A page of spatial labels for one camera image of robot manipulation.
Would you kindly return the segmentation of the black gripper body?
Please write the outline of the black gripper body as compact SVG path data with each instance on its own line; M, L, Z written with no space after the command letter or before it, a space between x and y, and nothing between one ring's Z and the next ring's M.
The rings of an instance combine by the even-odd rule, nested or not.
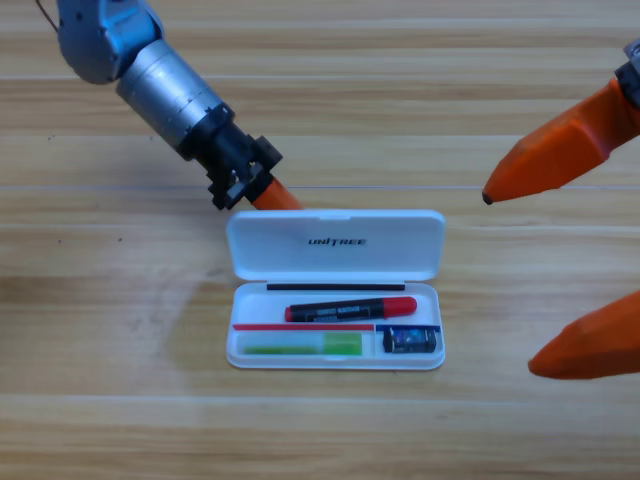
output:
M282 159L265 137L243 132L225 104L208 108L200 121L186 129L177 153L205 169L212 203L219 210L230 210L243 199L254 200Z
M625 99L634 107L640 106L640 73L638 42L631 42L623 49L628 61L615 71L619 87Z

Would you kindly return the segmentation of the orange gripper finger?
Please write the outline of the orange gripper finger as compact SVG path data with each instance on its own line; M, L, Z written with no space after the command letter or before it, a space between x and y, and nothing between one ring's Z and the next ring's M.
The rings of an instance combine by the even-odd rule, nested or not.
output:
M639 371L639 293L568 324L528 363L537 376L587 380Z
M251 204L258 210L302 210L303 205L275 177L271 178Z
M617 79L521 138L482 190L491 205L558 189L598 167L639 136L639 109Z

